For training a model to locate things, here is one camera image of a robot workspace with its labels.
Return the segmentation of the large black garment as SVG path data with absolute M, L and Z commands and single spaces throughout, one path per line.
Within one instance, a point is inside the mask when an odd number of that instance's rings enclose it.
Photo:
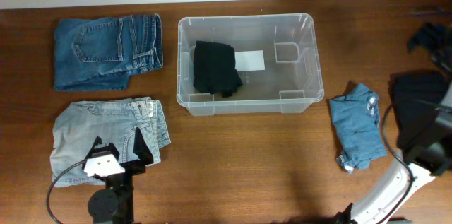
M 437 71 L 416 71 L 394 74 L 391 99 L 400 129 L 397 146 L 409 148 L 416 138 L 434 121 L 435 105 L 448 90 L 448 81 Z

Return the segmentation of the blue denim shirt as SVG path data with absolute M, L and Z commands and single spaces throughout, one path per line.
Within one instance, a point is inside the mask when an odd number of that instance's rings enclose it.
M 359 83 L 347 95 L 329 100 L 331 120 L 343 147 L 336 162 L 348 173 L 367 169 L 387 156 L 379 132 L 379 96 Z

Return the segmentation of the small black garment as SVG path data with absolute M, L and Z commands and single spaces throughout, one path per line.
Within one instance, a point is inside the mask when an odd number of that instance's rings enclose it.
M 193 87 L 200 93 L 232 97 L 243 85 L 235 68 L 234 48 L 218 42 L 196 41 Z

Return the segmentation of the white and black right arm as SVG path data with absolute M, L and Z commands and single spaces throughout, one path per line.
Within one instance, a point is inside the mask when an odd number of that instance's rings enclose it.
M 329 101 L 343 150 L 338 164 L 348 172 L 391 154 L 390 168 L 366 197 L 336 214 L 334 223 L 387 223 L 419 188 L 451 169 L 451 29 L 425 23 L 407 49 L 425 48 L 436 71 L 391 77 L 391 105 L 362 83 Z

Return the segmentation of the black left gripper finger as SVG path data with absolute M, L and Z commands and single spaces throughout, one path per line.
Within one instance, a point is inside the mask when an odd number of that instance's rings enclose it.
M 144 137 L 139 128 L 135 130 L 135 138 L 133 143 L 133 153 L 138 156 L 138 159 L 144 165 L 150 165 L 154 163 L 154 157 L 149 147 L 147 146 Z
M 102 139 L 98 136 L 85 159 L 95 163 L 106 163 L 111 160 L 118 161 L 119 151 L 113 143 L 103 143 Z

